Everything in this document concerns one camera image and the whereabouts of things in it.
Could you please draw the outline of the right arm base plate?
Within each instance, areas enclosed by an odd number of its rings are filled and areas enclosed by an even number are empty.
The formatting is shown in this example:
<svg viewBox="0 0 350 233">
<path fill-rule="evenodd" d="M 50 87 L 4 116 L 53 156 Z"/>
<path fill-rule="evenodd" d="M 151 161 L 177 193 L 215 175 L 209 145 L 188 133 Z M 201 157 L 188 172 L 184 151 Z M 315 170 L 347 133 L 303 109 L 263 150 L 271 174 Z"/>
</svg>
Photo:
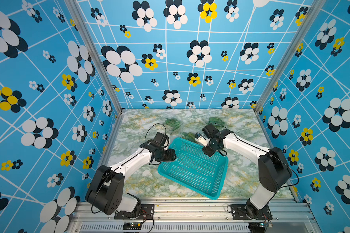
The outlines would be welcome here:
<svg viewBox="0 0 350 233">
<path fill-rule="evenodd" d="M 272 220 L 272 214 L 269 206 L 264 206 L 261 210 L 254 206 L 244 204 L 231 204 L 227 206 L 227 212 L 232 214 L 234 220 Z"/>
</svg>

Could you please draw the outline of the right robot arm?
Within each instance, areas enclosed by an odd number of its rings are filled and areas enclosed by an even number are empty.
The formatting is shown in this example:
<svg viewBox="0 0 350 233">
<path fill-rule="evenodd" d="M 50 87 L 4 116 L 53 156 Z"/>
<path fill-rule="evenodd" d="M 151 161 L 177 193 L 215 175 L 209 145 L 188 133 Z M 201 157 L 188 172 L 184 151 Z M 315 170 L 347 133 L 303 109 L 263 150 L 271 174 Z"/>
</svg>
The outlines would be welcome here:
<svg viewBox="0 0 350 233">
<path fill-rule="evenodd" d="M 202 129 L 203 134 L 195 134 L 195 139 L 203 145 L 202 151 L 209 157 L 216 152 L 228 149 L 239 153 L 258 166 L 259 186 L 247 200 L 245 214 L 250 219 L 257 219 L 263 209 L 273 199 L 277 192 L 286 187 L 293 171 L 281 149 L 256 145 L 225 128 L 218 130 L 213 124 Z"/>
</svg>

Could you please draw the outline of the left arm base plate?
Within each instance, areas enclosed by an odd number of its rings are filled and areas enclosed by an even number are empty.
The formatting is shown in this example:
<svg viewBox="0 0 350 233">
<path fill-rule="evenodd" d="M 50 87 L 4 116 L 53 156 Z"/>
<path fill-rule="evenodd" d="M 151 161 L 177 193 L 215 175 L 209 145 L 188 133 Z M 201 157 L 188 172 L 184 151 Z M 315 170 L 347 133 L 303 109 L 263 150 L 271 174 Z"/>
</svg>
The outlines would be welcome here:
<svg viewBox="0 0 350 233">
<path fill-rule="evenodd" d="M 154 216 L 155 205 L 154 204 L 141 204 L 136 207 L 132 212 L 116 211 L 114 219 L 119 220 L 152 220 Z"/>
</svg>

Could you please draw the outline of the teal plastic basket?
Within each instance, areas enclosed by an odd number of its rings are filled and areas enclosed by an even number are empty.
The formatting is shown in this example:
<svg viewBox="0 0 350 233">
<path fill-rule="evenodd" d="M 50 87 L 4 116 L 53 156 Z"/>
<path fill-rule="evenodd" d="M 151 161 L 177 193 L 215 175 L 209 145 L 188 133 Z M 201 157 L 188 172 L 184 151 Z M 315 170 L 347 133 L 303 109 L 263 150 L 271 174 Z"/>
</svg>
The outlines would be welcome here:
<svg viewBox="0 0 350 233">
<path fill-rule="evenodd" d="M 219 198 L 228 168 L 228 158 L 216 152 L 209 157 L 202 146 L 182 138 L 170 145 L 177 156 L 174 162 L 158 166 L 159 175 L 211 200 Z"/>
</svg>

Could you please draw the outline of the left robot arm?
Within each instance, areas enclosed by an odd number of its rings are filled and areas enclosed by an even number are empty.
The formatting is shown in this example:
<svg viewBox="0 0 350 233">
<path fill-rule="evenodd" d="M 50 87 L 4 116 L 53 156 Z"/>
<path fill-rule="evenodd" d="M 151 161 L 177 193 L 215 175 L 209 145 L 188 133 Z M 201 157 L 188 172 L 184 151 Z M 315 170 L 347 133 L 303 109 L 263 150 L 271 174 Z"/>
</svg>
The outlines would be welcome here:
<svg viewBox="0 0 350 233">
<path fill-rule="evenodd" d="M 91 204 L 92 213 L 103 212 L 111 215 L 120 211 L 128 218 L 142 215 L 142 201 L 132 194 L 123 193 L 125 181 L 143 166 L 174 162 L 176 158 L 175 150 L 169 148 L 169 136 L 158 132 L 154 139 L 142 143 L 132 155 L 121 162 L 110 167 L 101 165 L 85 197 Z"/>
</svg>

